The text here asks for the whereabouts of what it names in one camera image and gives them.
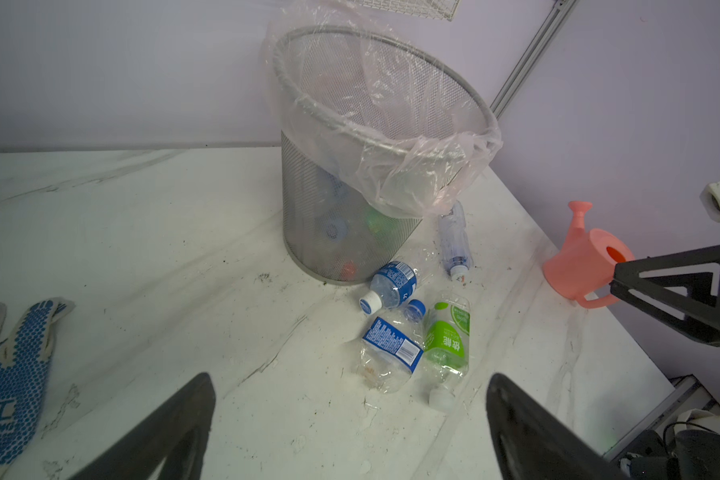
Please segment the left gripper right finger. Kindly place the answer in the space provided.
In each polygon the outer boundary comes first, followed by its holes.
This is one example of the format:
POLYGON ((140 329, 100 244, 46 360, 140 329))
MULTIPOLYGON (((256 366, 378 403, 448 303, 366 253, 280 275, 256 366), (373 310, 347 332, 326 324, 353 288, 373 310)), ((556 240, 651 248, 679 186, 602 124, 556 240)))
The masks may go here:
POLYGON ((502 373, 489 381, 486 413, 504 479, 625 477, 502 373))

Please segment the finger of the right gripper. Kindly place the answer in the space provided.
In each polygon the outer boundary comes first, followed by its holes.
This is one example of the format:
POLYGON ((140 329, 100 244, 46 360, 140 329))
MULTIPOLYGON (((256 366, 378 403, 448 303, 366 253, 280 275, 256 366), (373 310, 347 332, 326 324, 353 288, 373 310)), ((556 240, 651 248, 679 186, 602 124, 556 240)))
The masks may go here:
POLYGON ((610 293, 688 339, 720 348, 720 245, 619 263, 610 293))

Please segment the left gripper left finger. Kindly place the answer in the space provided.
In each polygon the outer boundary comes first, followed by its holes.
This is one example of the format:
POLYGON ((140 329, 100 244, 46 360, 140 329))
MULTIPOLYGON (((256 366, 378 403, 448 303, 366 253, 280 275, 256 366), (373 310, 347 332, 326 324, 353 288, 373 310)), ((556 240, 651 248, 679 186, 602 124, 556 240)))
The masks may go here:
POLYGON ((216 404, 203 372, 77 472, 76 479, 198 479, 216 404))

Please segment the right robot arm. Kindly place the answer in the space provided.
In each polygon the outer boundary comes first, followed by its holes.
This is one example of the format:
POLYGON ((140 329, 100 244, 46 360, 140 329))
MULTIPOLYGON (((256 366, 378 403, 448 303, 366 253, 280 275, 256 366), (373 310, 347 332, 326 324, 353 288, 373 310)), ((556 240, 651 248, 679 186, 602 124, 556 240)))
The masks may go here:
MULTIPOLYGON (((697 343, 720 348, 720 245, 619 263, 616 298, 697 343)), ((720 479, 720 433, 690 420, 662 430, 662 456, 625 454, 633 479, 720 479)))

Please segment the green label clear bottle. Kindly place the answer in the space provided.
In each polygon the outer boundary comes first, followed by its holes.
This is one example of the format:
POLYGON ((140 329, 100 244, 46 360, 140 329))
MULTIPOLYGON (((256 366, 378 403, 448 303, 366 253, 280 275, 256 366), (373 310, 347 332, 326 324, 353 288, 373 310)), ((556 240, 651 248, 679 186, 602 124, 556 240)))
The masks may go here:
POLYGON ((455 290, 434 297, 424 319, 424 372, 431 408, 449 413, 469 370, 471 305, 455 290))

